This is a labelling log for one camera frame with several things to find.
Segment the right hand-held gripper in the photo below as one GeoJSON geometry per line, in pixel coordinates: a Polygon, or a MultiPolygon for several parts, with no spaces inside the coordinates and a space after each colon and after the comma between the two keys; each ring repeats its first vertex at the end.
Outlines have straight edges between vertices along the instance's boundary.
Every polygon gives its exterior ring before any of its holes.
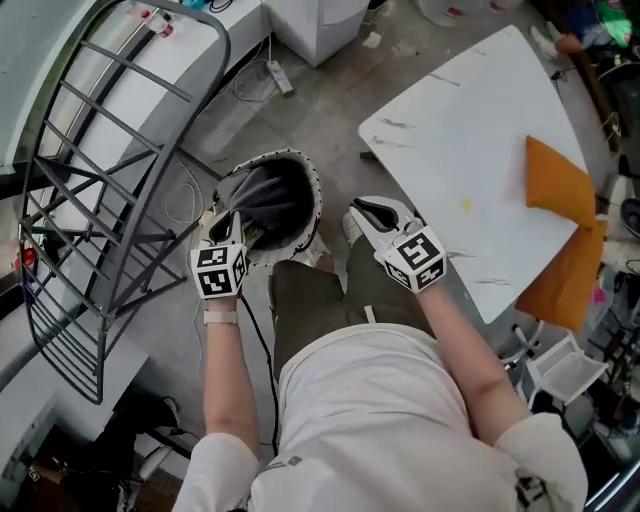
{"type": "Polygon", "coordinates": [[[446,274],[442,244],[403,202],[382,196],[357,197],[350,213],[392,280],[419,293],[446,274]]]}

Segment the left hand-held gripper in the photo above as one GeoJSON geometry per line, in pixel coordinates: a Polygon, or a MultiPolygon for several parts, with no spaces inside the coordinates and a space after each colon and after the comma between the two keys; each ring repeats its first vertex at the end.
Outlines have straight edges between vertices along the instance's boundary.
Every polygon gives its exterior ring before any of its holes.
{"type": "Polygon", "coordinates": [[[200,218],[200,240],[210,242],[190,252],[191,271],[201,299],[237,296],[247,273],[241,214],[205,211],[200,218]],[[217,245],[223,241],[228,245],[217,245]]]}

